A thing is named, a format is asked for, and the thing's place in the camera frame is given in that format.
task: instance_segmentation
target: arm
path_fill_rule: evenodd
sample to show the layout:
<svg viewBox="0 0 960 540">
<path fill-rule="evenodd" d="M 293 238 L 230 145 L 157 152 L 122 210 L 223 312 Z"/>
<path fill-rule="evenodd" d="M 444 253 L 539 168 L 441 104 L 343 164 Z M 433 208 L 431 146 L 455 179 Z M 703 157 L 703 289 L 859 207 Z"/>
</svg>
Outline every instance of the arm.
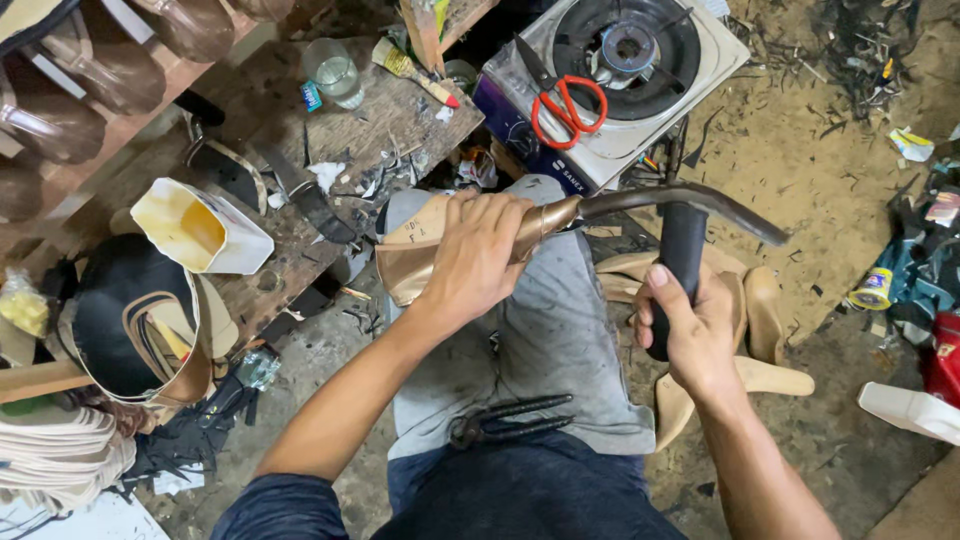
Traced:
<svg viewBox="0 0 960 540">
<path fill-rule="evenodd" d="M 716 464 L 727 526 L 734 538 L 839 539 L 827 513 L 760 423 L 732 355 L 732 295 L 706 266 L 696 305 L 664 266 L 655 264 L 637 293 L 636 339 L 653 343 L 654 299 L 670 319 L 670 373 L 700 412 Z"/>
<path fill-rule="evenodd" d="M 507 262 L 523 212 L 532 205 L 514 195 L 471 190 L 452 197 L 423 293 L 303 405 L 255 476 L 339 477 L 423 357 L 513 292 L 523 267 Z"/>
</svg>

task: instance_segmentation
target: stove burner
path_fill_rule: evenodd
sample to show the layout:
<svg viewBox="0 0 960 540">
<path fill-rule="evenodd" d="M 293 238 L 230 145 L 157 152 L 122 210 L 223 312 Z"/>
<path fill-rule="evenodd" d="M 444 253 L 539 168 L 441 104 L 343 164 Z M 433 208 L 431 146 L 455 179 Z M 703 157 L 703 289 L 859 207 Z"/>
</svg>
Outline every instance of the stove burner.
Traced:
<svg viewBox="0 0 960 540">
<path fill-rule="evenodd" d="M 603 60 L 613 69 L 636 74 L 651 67 L 657 57 L 657 40 L 633 21 L 618 22 L 604 31 Z"/>
<path fill-rule="evenodd" d="M 638 120 L 681 100 L 700 68 L 700 38 L 673 0 L 581 0 L 566 11 L 554 36 L 557 76 L 592 78 L 606 88 L 607 116 Z M 596 99 L 572 88 L 582 107 Z"/>
</svg>

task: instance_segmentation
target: black handle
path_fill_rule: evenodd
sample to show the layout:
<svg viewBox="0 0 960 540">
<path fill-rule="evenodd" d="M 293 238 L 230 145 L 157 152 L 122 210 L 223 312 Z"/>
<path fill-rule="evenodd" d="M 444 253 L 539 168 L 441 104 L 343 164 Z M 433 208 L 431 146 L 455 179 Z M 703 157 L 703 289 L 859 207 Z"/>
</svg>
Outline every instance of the black handle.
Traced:
<svg viewBox="0 0 960 540">
<path fill-rule="evenodd" d="M 700 280 L 700 256 L 704 252 L 707 234 L 707 213 L 686 203 L 663 205 L 663 231 L 660 233 L 660 259 L 673 272 L 686 296 L 693 305 L 697 284 Z M 656 303 L 654 309 L 654 343 L 647 353 L 655 360 L 665 362 L 666 340 L 670 334 L 670 321 Z"/>
</svg>

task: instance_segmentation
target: fingernail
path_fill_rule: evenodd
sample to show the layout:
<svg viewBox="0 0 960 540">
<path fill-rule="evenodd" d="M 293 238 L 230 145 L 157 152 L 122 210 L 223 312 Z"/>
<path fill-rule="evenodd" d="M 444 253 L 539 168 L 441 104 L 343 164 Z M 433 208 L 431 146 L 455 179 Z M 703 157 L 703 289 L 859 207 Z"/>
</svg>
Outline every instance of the fingernail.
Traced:
<svg viewBox="0 0 960 540">
<path fill-rule="evenodd" d="M 666 268 L 662 264 L 653 264 L 647 271 L 647 282 L 652 287 L 662 287 L 666 285 Z"/>
</svg>

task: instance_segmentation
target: gas stove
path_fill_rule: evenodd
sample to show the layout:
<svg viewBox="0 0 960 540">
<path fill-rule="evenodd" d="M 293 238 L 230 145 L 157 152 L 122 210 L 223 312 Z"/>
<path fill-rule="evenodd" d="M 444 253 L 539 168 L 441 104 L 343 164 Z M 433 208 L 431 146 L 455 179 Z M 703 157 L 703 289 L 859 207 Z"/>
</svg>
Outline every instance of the gas stove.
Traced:
<svg viewBox="0 0 960 540">
<path fill-rule="evenodd" d="M 604 87 L 607 121 L 566 151 L 542 144 L 530 125 L 539 94 L 511 41 L 484 65 L 473 102 L 487 127 L 531 173 L 552 176 L 569 194 L 616 188 L 641 153 L 750 57 L 747 48 L 694 0 L 560 0 L 521 34 L 551 73 Z M 556 91 L 551 99 L 563 101 Z M 593 123 L 596 98 L 572 86 L 581 118 Z M 546 111 L 540 126 L 569 140 Z"/>
</svg>

